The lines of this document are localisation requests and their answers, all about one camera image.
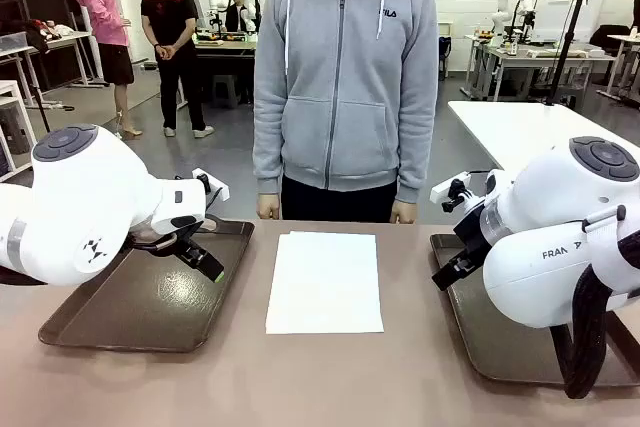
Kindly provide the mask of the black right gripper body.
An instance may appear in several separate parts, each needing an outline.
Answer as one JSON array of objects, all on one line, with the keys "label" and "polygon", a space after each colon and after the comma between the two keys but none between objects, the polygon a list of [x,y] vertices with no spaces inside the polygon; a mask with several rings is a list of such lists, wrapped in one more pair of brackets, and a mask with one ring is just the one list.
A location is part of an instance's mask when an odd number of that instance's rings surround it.
[{"label": "black right gripper body", "polygon": [[468,261],[484,261],[491,249],[481,231],[484,206],[476,206],[454,227],[454,233],[464,244],[462,255]]}]

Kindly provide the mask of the person's left hand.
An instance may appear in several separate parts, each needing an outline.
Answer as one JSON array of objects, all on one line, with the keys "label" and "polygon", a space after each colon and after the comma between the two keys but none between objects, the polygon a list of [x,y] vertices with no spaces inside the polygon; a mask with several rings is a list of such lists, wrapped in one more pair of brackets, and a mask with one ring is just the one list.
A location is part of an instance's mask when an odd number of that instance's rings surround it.
[{"label": "person's left hand", "polygon": [[391,224],[413,225],[418,216],[418,206],[415,203],[406,203],[395,200],[391,210]]}]

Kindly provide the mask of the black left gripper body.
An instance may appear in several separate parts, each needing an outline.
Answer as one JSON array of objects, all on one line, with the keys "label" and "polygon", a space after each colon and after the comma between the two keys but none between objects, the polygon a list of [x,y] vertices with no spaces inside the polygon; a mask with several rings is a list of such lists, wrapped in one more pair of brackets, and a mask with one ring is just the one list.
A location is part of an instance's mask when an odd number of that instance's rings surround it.
[{"label": "black left gripper body", "polygon": [[169,234],[160,234],[156,240],[144,240],[142,234],[127,236],[127,247],[147,252],[153,256],[202,256],[203,249],[192,240],[204,221],[188,223],[186,217],[177,219],[178,229]]}]

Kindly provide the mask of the person's right hand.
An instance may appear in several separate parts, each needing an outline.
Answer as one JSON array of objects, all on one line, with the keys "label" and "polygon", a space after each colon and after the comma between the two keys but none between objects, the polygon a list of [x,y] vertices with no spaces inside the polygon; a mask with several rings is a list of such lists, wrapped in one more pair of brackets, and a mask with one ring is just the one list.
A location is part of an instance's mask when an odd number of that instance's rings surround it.
[{"label": "person's right hand", "polygon": [[263,220],[280,219],[280,198],[278,194],[259,194],[256,213]]}]

